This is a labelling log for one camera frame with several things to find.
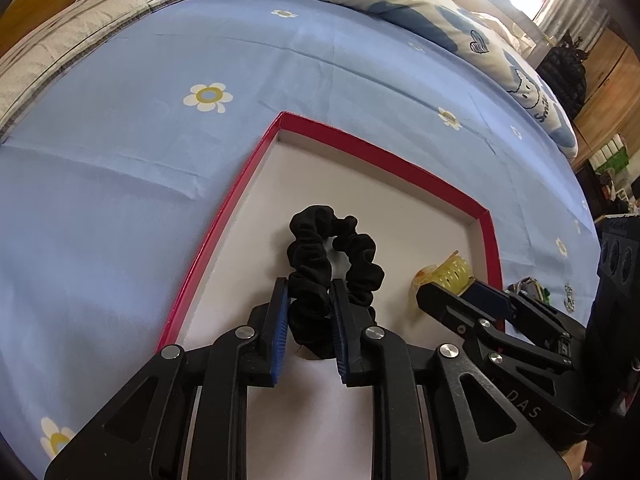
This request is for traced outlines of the black puffer jacket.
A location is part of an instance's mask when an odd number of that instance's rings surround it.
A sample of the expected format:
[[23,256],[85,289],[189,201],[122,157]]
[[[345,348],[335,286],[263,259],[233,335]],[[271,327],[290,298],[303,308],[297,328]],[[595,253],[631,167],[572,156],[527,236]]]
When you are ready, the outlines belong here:
[[585,105],[587,92],[585,60],[589,54],[580,48],[582,38],[573,40],[566,32],[537,67],[537,73],[558,98],[570,120]]

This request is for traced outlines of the red jewelry tray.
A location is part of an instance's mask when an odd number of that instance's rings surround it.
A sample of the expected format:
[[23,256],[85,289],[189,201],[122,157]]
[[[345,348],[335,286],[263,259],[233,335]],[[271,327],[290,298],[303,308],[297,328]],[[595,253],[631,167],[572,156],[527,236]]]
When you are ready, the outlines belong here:
[[[160,337],[164,344],[176,340],[205,268],[221,245],[224,229],[239,211],[239,202],[271,145],[284,132],[348,155],[400,183],[412,184],[441,207],[450,206],[470,217],[480,229],[482,274],[489,284],[502,284],[494,225],[486,208],[434,174],[382,148],[342,130],[282,113],[250,155],[216,213],[168,315]],[[408,344],[374,322],[372,294],[381,287],[383,272],[373,261],[372,240],[357,233],[354,218],[336,218],[328,206],[307,207],[293,217],[290,230],[294,240],[286,256],[293,272],[286,280],[277,281],[273,307],[267,313],[268,384],[277,381],[286,331],[302,318],[306,323],[302,335],[314,351],[335,356],[344,383],[372,390],[373,478],[427,478],[420,403]]]

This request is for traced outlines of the blue floral bed sheet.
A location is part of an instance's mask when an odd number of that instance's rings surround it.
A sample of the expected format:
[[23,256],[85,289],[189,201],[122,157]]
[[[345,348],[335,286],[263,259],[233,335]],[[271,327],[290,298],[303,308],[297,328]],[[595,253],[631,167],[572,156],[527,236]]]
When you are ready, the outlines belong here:
[[503,277],[586,322],[599,242],[548,134],[413,32],[318,0],[183,0],[58,78],[1,148],[1,432],[44,474],[149,359],[230,184],[277,114],[343,129],[491,213]]

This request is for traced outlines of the yellow claw hair clip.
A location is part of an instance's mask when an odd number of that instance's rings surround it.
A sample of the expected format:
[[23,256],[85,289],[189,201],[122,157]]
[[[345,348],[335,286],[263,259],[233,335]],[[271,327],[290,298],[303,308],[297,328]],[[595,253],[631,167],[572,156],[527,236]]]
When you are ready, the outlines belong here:
[[460,296],[473,281],[472,269],[465,258],[456,250],[443,263],[430,264],[421,269],[412,279],[409,304],[417,306],[416,294],[422,285],[435,283],[443,289]]

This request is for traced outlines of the black velvet scrunchie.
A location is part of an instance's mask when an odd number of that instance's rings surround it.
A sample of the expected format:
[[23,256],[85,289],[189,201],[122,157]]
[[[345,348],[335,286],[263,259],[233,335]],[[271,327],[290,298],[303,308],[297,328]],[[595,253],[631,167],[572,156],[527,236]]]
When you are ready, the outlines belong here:
[[295,341],[320,360],[335,356],[330,295],[333,268],[326,244],[348,260],[345,281],[349,302],[375,317],[373,297],[381,288],[385,273],[374,262],[375,241],[370,235],[359,233],[357,224],[356,217],[338,218],[331,207],[322,205],[305,208],[290,222],[294,240],[286,250],[293,269],[288,277],[292,298],[288,326]]

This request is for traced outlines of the wooden wardrobe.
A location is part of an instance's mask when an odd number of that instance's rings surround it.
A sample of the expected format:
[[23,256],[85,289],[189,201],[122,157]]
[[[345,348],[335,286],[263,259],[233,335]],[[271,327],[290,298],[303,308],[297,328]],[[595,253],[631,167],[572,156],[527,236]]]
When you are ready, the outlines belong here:
[[577,170],[619,134],[628,153],[639,151],[639,60],[625,40],[606,28],[584,62],[586,102],[574,120]]

